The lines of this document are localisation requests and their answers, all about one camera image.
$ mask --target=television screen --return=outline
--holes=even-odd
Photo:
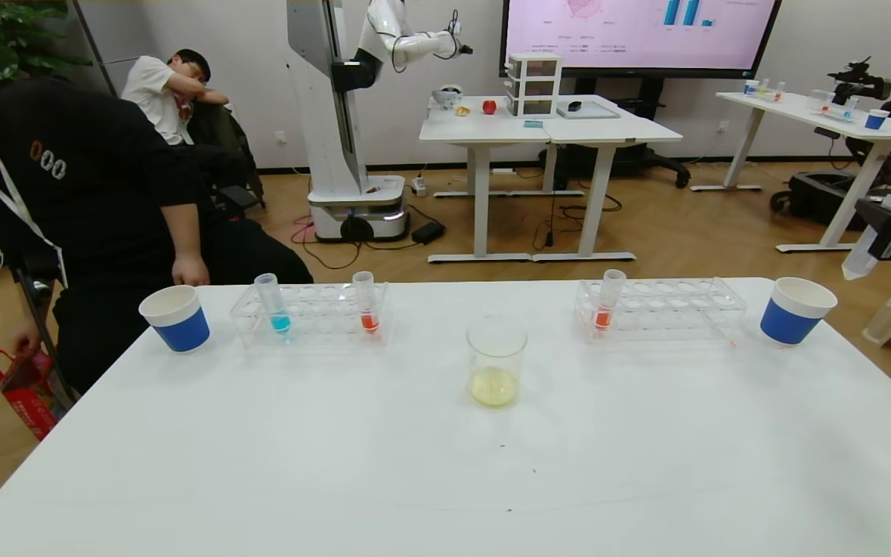
[[[502,54],[506,60],[511,53],[556,53],[563,57],[567,75],[751,77],[780,4],[781,0],[506,0]]]

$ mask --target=wheel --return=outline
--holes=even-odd
[[[789,201],[789,193],[788,191],[780,191],[772,196],[771,200],[768,200],[768,207],[772,209],[772,212],[778,213],[782,209],[786,207],[786,203]]]

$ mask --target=blue liquid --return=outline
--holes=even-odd
[[[270,325],[273,330],[279,333],[286,333],[291,330],[291,318],[286,313],[276,313],[270,316]]]

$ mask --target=yellow liquid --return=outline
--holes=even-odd
[[[474,371],[469,393],[481,405],[501,408],[509,405],[517,396],[517,380],[499,367],[485,367]]]

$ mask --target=white table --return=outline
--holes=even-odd
[[[483,102],[493,99],[498,104],[496,114],[485,115]],[[435,102],[428,105],[428,119],[422,125],[418,138],[423,142],[445,142],[467,149],[467,191],[445,193],[445,196],[468,196],[476,198],[474,213],[473,253],[464,255],[435,255],[428,263],[449,263],[449,261],[589,261],[589,260],[633,260],[634,254],[628,251],[616,253],[594,253],[597,231],[600,226],[604,195],[616,149],[644,142],[674,142],[682,136],[665,127],[634,116],[618,108],[614,103],[598,95],[562,95],[560,101],[589,101],[612,108],[621,114],[618,119],[567,120],[548,118],[541,120],[542,128],[525,128],[524,118],[515,118],[505,108],[502,97],[466,97],[463,105],[470,109],[466,117],[455,116],[452,111],[438,109]],[[502,145],[521,142],[545,142],[548,156],[545,163],[544,186],[541,191],[490,191],[490,149]],[[591,185],[590,201],[587,204],[583,233],[579,251],[575,254],[527,253],[488,254],[487,253],[487,211],[491,195],[576,195],[578,191],[554,191],[556,145],[590,145],[598,151]]]
[[[483,113],[483,102],[494,99],[497,112]],[[487,253],[487,211],[490,198],[490,150],[496,147],[516,144],[548,144],[545,130],[524,127],[524,120],[510,116],[501,97],[466,97],[463,106],[470,109],[466,117],[456,116],[450,110],[439,109],[434,101],[428,102],[428,119],[422,125],[418,140],[423,142],[445,142],[463,147],[467,152],[465,193],[449,191],[445,196],[475,197],[474,239],[472,255],[431,256],[428,263],[449,263],[449,261],[531,261],[527,253],[488,254]],[[544,191],[535,194],[551,195],[555,178],[555,165],[545,170]]]
[[[782,244],[777,246],[777,250],[782,253],[792,253],[792,251],[851,251],[855,244],[842,244],[841,237],[844,236],[845,230],[848,230],[848,223],[851,223],[852,217],[855,216],[855,205],[861,200],[872,186],[874,180],[878,176],[883,163],[891,152],[891,118],[886,121],[881,130],[869,130],[865,127],[865,118],[862,116],[855,123],[849,124],[838,122],[814,114],[807,110],[807,97],[795,93],[786,93],[782,102],[772,103],[761,99],[752,98],[742,93],[717,93],[721,99],[729,100],[746,106],[752,107],[752,117],[749,119],[749,127],[742,139],[742,144],[738,148],[738,154],[731,163],[731,169],[728,171],[727,179],[721,186],[693,186],[693,191],[733,191],[733,190],[761,190],[761,186],[744,186],[739,183],[740,173],[745,169],[745,162],[749,152],[752,151],[752,144],[758,133],[758,127],[765,113],[777,114],[785,116],[792,120],[803,122],[810,126],[824,128],[834,132],[838,132],[841,136],[849,138],[858,138],[871,142],[872,149],[869,158],[862,165],[859,175],[855,177],[855,183],[852,184],[845,200],[841,202],[841,208],[838,209],[834,220],[828,226],[827,232],[821,238],[819,244]]]
[[[538,254],[534,261],[632,261],[636,257],[628,251],[594,253],[600,218],[603,216],[604,196],[611,179],[614,155],[617,149],[646,142],[678,142],[683,136],[668,128],[619,108],[599,95],[570,95],[560,100],[593,102],[621,114],[614,120],[567,120],[555,118],[545,122],[545,131],[554,145],[584,145],[597,149],[597,163],[590,183],[590,201],[586,206],[583,232],[580,234],[579,250],[574,254]],[[555,164],[555,151],[549,151],[547,164]]]
[[[731,285],[757,321],[771,282]],[[575,289],[392,285],[384,353],[264,360],[243,290],[201,289],[211,344],[114,364],[0,490],[0,557],[891,556],[891,380],[855,347],[594,348]],[[530,327],[513,408],[464,389],[486,311]]]

